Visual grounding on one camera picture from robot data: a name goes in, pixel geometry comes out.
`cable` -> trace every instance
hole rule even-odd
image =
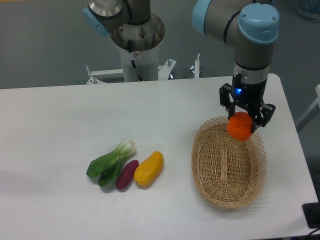
[[[314,234],[315,232],[318,232],[318,231],[320,231],[320,227],[318,227],[317,229],[311,231],[311,232],[306,236],[306,239],[307,239],[307,240],[308,240],[308,239],[311,239],[312,234]]]

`purple sweet potato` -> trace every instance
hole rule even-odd
[[[129,162],[127,165],[125,165],[119,177],[115,181],[115,187],[118,190],[125,189],[129,185],[132,178],[134,177],[135,170],[138,166],[139,166],[138,160],[133,160]]]

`fake vegetable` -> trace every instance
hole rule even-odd
[[[226,131],[231,137],[239,141],[247,141],[252,133],[252,120],[248,113],[239,111],[230,117],[226,125]]]
[[[154,151],[134,171],[133,178],[140,186],[148,186],[161,173],[164,166],[164,156],[159,151]]]
[[[129,185],[132,178],[134,177],[135,170],[138,166],[138,160],[133,160],[125,165],[122,172],[115,181],[115,186],[118,190],[125,189]]]
[[[101,174],[98,184],[102,187],[119,176],[123,165],[135,152],[135,143],[125,139],[113,151],[93,160],[86,170],[86,174],[91,178]]]

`wicker basket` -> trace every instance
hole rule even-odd
[[[200,193],[221,208],[252,203],[266,181],[266,153],[258,133],[245,141],[227,133],[227,117],[216,117],[198,130],[192,150],[192,171]]]

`blue light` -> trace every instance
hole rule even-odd
[[[241,88],[237,88],[237,89],[235,90],[236,94],[240,94],[240,93],[241,93],[241,91],[242,91],[242,89],[241,89]]]

